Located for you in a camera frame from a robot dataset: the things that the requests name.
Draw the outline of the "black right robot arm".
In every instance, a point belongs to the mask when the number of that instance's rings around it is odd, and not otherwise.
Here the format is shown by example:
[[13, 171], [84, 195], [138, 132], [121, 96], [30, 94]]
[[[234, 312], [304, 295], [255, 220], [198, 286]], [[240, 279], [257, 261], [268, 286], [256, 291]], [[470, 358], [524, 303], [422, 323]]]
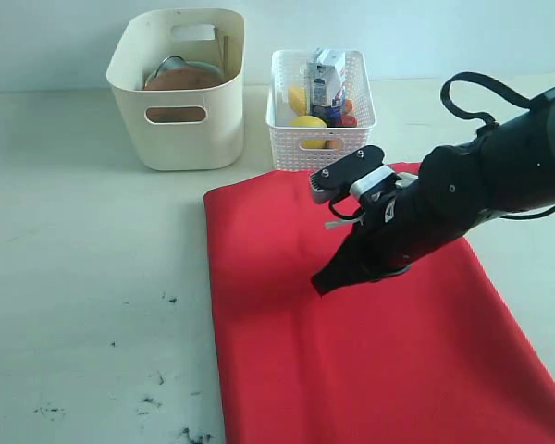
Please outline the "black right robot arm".
[[319, 204], [358, 203], [345, 216], [351, 233], [313, 276], [317, 292], [395, 277], [490, 220], [555, 212], [555, 89], [468, 143], [435, 148], [414, 174], [367, 145], [317, 170], [310, 185]]

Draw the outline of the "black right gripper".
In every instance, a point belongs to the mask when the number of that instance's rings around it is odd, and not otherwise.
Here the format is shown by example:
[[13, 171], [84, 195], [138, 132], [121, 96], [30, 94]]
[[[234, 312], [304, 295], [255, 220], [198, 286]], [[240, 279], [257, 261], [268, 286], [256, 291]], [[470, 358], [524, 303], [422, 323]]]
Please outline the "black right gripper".
[[327, 264], [311, 277], [324, 296], [344, 287], [397, 276], [449, 242], [449, 181], [399, 178], [353, 185], [362, 219]]

